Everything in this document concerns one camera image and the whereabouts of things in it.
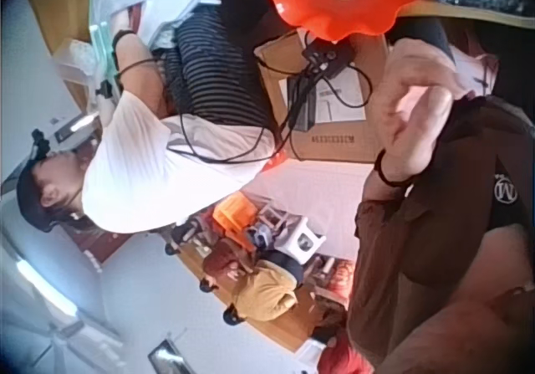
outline paper sheet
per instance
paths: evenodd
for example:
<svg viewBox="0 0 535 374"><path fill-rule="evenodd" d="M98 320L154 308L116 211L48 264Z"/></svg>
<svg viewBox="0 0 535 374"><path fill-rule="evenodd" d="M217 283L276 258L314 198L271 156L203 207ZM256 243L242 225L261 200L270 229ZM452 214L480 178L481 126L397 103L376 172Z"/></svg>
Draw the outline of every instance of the paper sheet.
<svg viewBox="0 0 535 374"><path fill-rule="evenodd" d="M330 80L337 94L350 105L360 105L363 102L360 90L359 75L352 69L344 69ZM288 107L288 86L285 79L278 82L283 94L284 103ZM364 108L352 109L343 105L327 86L320 81L316 85L316 124L332 123L335 121L365 120Z"/></svg>

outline window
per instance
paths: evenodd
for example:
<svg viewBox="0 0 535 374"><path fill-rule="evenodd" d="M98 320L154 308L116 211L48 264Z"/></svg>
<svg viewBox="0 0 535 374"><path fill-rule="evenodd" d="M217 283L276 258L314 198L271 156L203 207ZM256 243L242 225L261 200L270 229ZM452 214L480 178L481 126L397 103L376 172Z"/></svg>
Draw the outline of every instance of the window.
<svg viewBox="0 0 535 374"><path fill-rule="evenodd" d="M164 340L150 354L156 374L195 374L173 342Z"/></svg>

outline white t-shirt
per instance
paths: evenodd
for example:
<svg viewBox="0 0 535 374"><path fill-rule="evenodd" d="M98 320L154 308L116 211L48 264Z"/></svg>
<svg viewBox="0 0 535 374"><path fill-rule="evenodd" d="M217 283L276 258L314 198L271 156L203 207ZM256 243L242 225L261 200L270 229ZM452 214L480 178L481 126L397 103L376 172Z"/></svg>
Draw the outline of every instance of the white t-shirt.
<svg viewBox="0 0 535 374"><path fill-rule="evenodd" d="M214 159L250 150L262 130L219 126L193 115L184 115L183 121L196 153ZM116 233L183 223L239 190L267 162L207 164L168 147L191 153L180 116L158 120L139 98L125 91L85 174L84 213L102 229ZM237 161L269 157L273 150L273 134L264 130L255 150Z"/></svg>

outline yellow shirt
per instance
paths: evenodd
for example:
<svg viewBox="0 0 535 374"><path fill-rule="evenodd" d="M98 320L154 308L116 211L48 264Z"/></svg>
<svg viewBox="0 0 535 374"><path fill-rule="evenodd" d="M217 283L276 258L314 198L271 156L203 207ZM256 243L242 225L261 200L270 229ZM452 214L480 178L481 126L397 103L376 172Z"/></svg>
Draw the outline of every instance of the yellow shirt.
<svg viewBox="0 0 535 374"><path fill-rule="evenodd" d="M241 318L275 320L295 303L297 280L285 269L260 260L234 289L234 306Z"/></svg>

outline black bracelet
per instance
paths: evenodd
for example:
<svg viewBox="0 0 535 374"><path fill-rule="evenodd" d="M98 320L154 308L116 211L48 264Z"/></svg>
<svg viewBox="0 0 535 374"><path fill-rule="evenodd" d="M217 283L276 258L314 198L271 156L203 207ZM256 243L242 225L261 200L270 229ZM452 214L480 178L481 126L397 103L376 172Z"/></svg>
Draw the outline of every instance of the black bracelet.
<svg viewBox="0 0 535 374"><path fill-rule="evenodd" d="M391 182L385 177L385 174L383 173L383 170L381 169L381 162L383 161L383 157L385 156L385 153L386 153L386 150L382 150L377 156L377 159L375 160L375 164L374 164L374 171L377 172L377 174L379 175L383 183L390 187L410 186L412 184L413 177L409 177L407 180L404 180L403 182Z"/></svg>
<svg viewBox="0 0 535 374"><path fill-rule="evenodd" d="M120 41L120 39L123 38L125 35L130 35L131 33L137 35L131 29L120 29L114 36L114 40L111 42L111 48L115 51L115 48L117 48L117 43Z"/></svg>
<svg viewBox="0 0 535 374"><path fill-rule="evenodd" d="M117 32L117 34L114 36L114 40L111 42L111 49L112 49L111 56L114 59L115 68L117 70L119 70L119 60L117 59L117 54L115 53L115 48L117 48L117 43L120 41L121 38L123 38L125 35L130 35L131 33L134 34L134 35L137 35L131 29L121 29L121 30L119 30Z"/></svg>

